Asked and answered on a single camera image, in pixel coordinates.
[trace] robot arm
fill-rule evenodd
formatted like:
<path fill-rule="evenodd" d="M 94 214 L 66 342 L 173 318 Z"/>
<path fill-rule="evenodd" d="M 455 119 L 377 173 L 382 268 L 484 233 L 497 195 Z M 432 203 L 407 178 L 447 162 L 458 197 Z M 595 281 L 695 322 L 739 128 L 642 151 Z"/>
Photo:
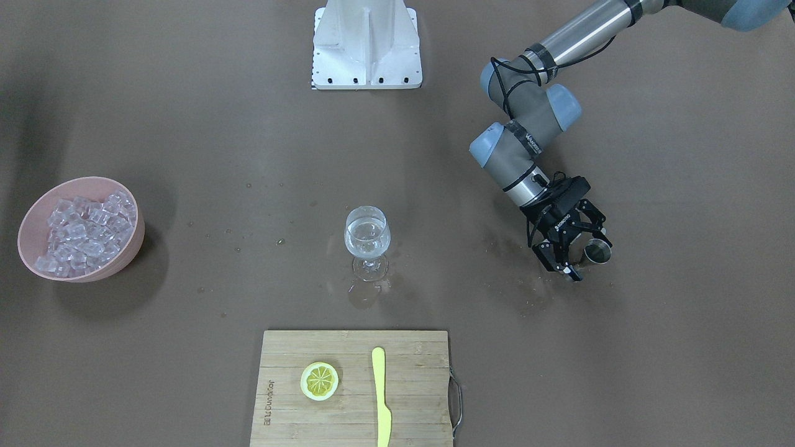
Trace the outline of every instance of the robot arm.
<path fill-rule="evenodd" d="M 562 68 L 605 49 L 616 34 L 643 16 L 667 6 L 680 6 L 728 28 L 749 31 L 781 13 L 790 1 L 597 0 L 516 59 L 492 58 L 481 73 L 481 88 L 510 120 L 505 125 L 492 124 L 472 142 L 470 153 L 525 214 L 527 243 L 547 271 L 581 281 L 582 276 L 569 260 L 574 240 L 585 232 L 605 250 L 612 244 L 604 235 L 604 215 L 584 199 L 591 188 L 588 181 L 556 176 L 550 180 L 535 163 L 544 148 L 582 113 L 566 87 L 556 84 L 545 90 L 542 86 Z M 533 245 L 536 231 L 544 238 Z"/>

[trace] lemon slice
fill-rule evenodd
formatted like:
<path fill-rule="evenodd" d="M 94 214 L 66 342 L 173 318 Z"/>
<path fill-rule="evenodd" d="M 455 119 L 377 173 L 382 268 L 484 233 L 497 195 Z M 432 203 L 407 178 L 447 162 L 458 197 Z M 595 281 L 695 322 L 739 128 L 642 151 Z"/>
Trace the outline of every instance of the lemon slice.
<path fill-rule="evenodd" d="M 304 368 L 301 374 L 301 391 L 311 400 L 326 400 L 337 391 L 339 377 L 328 363 L 315 362 Z"/>

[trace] pink bowl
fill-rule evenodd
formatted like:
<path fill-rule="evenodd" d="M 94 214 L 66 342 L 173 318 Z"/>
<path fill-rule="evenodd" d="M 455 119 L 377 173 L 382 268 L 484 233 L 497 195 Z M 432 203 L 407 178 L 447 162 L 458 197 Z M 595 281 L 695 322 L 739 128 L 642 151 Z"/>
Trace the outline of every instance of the pink bowl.
<path fill-rule="evenodd" d="M 83 196 L 93 201 L 103 202 L 108 195 L 117 189 L 121 189 L 130 196 L 130 199 L 135 205 L 135 209 L 138 210 L 138 220 L 135 222 L 135 229 L 133 230 L 130 240 L 127 241 L 127 244 L 122 247 L 115 258 L 89 274 L 75 276 L 74 278 L 56 278 L 50 274 L 40 272 L 33 267 L 36 259 L 47 251 L 47 237 L 50 231 L 47 225 L 47 218 L 55 208 L 58 199 L 71 200 L 76 196 Z M 30 207 L 30 210 L 28 210 L 28 213 L 25 214 L 25 218 L 22 220 L 22 225 L 19 227 L 17 249 L 19 250 L 19 257 L 22 258 L 22 262 L 25 266 L 42 278 L 63 282 L 91 282 L 107 278 L 126 267 L 127 264 L 135 258 L 135 255 L 138 254 L 143 241 L 144 218 L 132 192 L 121 183 L 109 178 L 82 177 L 67 181 L 66 183 L 50 189 Z"/>

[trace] cutting board handle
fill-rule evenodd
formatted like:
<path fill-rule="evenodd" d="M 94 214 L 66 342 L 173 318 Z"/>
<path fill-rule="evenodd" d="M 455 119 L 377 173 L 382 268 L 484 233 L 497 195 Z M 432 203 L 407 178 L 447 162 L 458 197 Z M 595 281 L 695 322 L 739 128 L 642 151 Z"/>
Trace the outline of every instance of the cutting board handle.
<path fill-rule="evenodd" d="M 452 418 L 450 419 L 450 423 L 452 424 L 452 440 L 456 440 L 456 432 L 461 427 L 463 423 L 463 390 L 461 389 L 461 384 L 456 378 L 456 373 L 450 367 L 450 382 L 453 384 L 453 388 L 456 390 L 456 397 L 458 399 L 458 419 L 456 423 L 453 424 Z"/>

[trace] wooden cutting board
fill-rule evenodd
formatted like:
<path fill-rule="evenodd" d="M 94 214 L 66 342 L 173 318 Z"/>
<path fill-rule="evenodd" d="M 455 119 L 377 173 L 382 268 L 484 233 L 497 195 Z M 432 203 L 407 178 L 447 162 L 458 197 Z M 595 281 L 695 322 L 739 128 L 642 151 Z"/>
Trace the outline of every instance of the wooden cutting board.
<path fill-rule="evenodd" d="M 452 447 L 445 331 L 265 331 L 250 446 L 375 447 L 377 346 L 386 352 L 390 447 Z M 301 373 L 313 362 L 339 375 L 323 402 L 301 393 Z"/>

